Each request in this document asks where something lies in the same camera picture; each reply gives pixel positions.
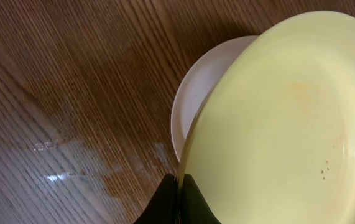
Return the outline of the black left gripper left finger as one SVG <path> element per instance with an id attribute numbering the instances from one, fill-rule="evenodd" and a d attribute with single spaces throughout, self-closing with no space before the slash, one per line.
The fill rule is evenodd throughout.
<path id="1" fill-rule="evenodd" d="M 177 187 L 175 176 L 165 174 L 150 202 L 134 224 L 175 224 Z"/>

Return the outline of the white plate with stain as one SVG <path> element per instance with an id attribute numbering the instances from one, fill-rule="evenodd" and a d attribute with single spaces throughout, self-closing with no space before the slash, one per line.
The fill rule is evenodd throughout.
<path id="1" fill-rule="evenodd" d="M 202 102 L 231 64 L 256 38 L 255 35 L 249 35 L 225 41 L 207 51 L 187 71 L 175 95 L 170 118 L 170 135 L 178 160 Z"/>

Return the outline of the yellow-green plate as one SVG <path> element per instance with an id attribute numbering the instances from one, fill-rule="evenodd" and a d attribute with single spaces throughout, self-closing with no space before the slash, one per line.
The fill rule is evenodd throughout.
<path id="1" fill-rule="evenodd" d="M 355 223 L 355 17 L 306 12 L 258 36 L 193 120 L 189 179 L 221 223 Z"/>

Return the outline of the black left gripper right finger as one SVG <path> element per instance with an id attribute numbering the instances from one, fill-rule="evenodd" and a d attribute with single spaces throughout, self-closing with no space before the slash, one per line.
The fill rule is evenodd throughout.
<path id="1" fill-rule="evenodd" d="M 205 198 L 201 194 L 193 177 L 184 175 L 180 196 L 181 224 L 220 224 Z"/>

